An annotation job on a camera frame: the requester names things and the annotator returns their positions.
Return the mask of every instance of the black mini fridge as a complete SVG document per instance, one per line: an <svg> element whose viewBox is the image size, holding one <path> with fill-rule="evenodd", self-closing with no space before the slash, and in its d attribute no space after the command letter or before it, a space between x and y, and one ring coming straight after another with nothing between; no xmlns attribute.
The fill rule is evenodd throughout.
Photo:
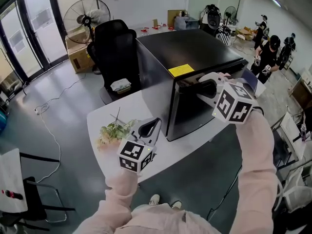
<svg viewBox="0 0 312 234"><path fill-rule="evenodd" d="M185 136L213 119L213 108L197 93L215 93L211 82L198 82L210 72L234 74L248 62L218 39L195 30L137 38L142 96L169 141ZM193 71L174 75L170 69L188 64Z"/></svg>

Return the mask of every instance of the white sneaker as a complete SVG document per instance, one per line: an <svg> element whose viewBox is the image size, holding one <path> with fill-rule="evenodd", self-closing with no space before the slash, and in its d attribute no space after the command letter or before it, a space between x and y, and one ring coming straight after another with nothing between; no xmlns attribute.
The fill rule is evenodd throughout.
<svg viewBox="0 0 312 234"><path fill-rule="evenodd" d="M174 202L174 203L171 205L171 208L178 208L178 209L181 209L181 207L182 207L181 201L176 201L176 202Z"/></svg>
<svg viewBox="0 0 312 234"><path fill-rule="evenodd" d="M153 205L153 206L158 205L159 200L160 200L160 196L158 194L155 194L151 197L149 205Z"/></svg>

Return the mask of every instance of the yellow label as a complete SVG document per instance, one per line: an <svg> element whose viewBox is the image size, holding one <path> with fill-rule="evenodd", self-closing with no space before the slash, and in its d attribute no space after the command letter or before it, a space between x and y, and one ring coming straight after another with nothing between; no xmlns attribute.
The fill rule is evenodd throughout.
<svg viewBox="0 0 312 234"><path fill-rule="evenodd" d="M187 74L187 73L194 71L194 69L191 68L191 66L188 64L184 64L182 66L178 66L178 67L171 68L168 70L174 77L184 75L184 74Z"/></svg>

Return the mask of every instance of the pink sleeve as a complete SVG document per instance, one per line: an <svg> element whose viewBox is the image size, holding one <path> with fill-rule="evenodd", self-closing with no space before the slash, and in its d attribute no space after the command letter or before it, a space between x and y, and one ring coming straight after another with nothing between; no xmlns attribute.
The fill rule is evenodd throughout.
<svg viewBox="0 0 312 234"><path fill-rule="evenodd" d="M75 234L114 233L131 219L130 203L137 190L137 174L123 169L118 177L106 179L106 184L111 187L105 191L106 200L99 203L97 212L84 220Z"/></svg>
<svg viewBox="0 0 312 234"><path fill-rule="evenodd" d="M277 194L273 164L274 138L266 119L251 112L236 132L242 150L239 201L230 234L272 234L272 208Z"/></svg>

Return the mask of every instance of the person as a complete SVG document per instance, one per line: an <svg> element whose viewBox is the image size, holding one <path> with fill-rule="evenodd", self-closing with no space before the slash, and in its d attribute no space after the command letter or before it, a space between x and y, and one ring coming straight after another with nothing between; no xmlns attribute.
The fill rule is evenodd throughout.
<svg viewBox="0 0 312 234"><path fill-rule="evenodd" d="M281 60L277 58L277 50L281 44L278 36L273 35L270 41L263 41L263 43L257 47L255 53L256 56L260 56L261 61L259 65L255 63L252 64L251 71L253 74L258 76L258 80L263 84L269 79L272 72L278 70Z"/></svg>
<svg viewBox="0 0 312 234"><path fill-rule="evenodd" d="M289 56L291 55L292 51L295 51L296 49L296 43L294 42L294 39L296 38L295 33L292 33L290 37L286 37L284 40L284 47L282 48L282 51L280 53L281 58L281 65L279 66L279 69L282 70L285 67L286 62L289 59Z"/></svg>
<svg viewBox="0 0 312 234"><path fill-rule="evenodd" d="M266 27L268 27L268 17L266 15L261 15L262 16L262 23L258 23L258 22L255 22L255 24L258 26L258 32L257 32L257 35L255 37L255 43L254 43L254 50L257 49L257 47L260 46L261 44L261 40L262 40L262 37L263 37L263 31L265 30Z"/></svg>
<svg viewBox="0 0 312 234"><path fill-rule="evenodd" d="M271 234L272 207L277 194L272 131L263 115L252 111L245 124L236 126L236 133L242 151L242 170L238 176L239 201L230 234ZM115 178L106 178L111 188L105 192L106 200L99 203L98 211L84 220L74 234L220 233L199 215L181 210L181 203L173 205L174 208L159 204L157 195L149 205L131 212L137 178L136 173L126 169Z"/></svg>

